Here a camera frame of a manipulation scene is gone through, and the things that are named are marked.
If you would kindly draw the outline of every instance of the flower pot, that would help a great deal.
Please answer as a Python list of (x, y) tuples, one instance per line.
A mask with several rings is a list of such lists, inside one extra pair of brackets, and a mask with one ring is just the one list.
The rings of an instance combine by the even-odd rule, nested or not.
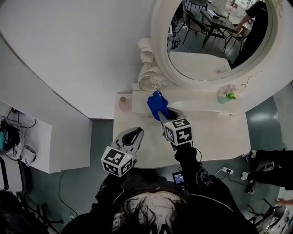
[(232, 99), (230, 99), (228, 97), (223, 97), (223, 96), (217, 96), (217, 98), (218, 98), (218, 102), (221, 103), (221, 104), (224, 104), (224, 103), (232, 100)]

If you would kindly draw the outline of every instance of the black clothing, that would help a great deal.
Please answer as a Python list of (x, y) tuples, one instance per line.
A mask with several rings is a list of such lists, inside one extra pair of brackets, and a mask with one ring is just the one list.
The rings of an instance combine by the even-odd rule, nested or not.
[(257, 234), (254, 226), (238, 210), (227, 186), (215, 176), (208, 174), (196, 160), (195, 148), (190, 144), (180, 145), (177, 147), (175, 158), (182, 166), (182, 176), (188, 186), (188, 195), (153, 170), (132, 168), (126, 173), (127, 176), (121, 178), (110, 174), (96, 195), (98, 204), (92, 205), (90, 213), (72, 220), (62, 234), (111, 233), (113, 217), (126, 199), (143, 192), (157, 191), (176, 194), (190, 207), (191, 212), (179, 223), (182, 225), (181, 233), (189, 233), (192, 230), (216, 233), (227, 228), (230, 233)]
[(248, 174), (248, 181), (255, 181), (263, 184), (272, 184), (284, 187), (286, 190), (293, 190), (292, 181), (292, 165), (293, 151), (274, 150), (264, 151), (258, 150), (256, 158), (264, 162), (271, 161), (282, 168), (270, 171), (254, 171)]
[(244, 46), (233, 63), (233, 68), (244, 63), (248, 58), (253, 55), (253, 53), (258, 49), (262, 40), (265, 37), (267, 24), (268, 24), (268, 14), (266, 4), (264, 2), (258, 1), (254, 3), (246, 13), (250, 18), (255, 17), (251, 32), (246, 38)]

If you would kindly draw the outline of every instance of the teal object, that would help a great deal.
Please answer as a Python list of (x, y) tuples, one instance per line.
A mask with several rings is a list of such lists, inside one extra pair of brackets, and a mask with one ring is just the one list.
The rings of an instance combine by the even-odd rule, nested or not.
[(0, 148), (3, 149), (4, 147), (4, 133), (0, 132)]
[(218, 102), (221, 103), (221, 104), (224, 104), (224, 103), (232, 100), (232, 99), (230, 99), (228, 97), (222, 97), (222, 96), (217, 96), (217, 98), (218, 98)]

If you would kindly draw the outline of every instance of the blue glove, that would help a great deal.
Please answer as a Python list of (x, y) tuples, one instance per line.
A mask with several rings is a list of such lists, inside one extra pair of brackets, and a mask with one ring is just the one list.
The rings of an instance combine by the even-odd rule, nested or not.
[(160, 91), (154, 92), (152, 96), (148, 98), (147, 104), (156, 120), (160, 121), (158, 111), (161, 111), (167, 118), (170, 118), (167, 109), (168, 101), (163, 97)]

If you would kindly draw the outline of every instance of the mirror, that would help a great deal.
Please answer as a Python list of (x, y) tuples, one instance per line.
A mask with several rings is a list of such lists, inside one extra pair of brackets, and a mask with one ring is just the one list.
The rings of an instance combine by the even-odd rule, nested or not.
[(264, 1), (183, 0), (167, 37), (175, 69), (193, 80), (219, 80), (249, 59), (268, 25)]

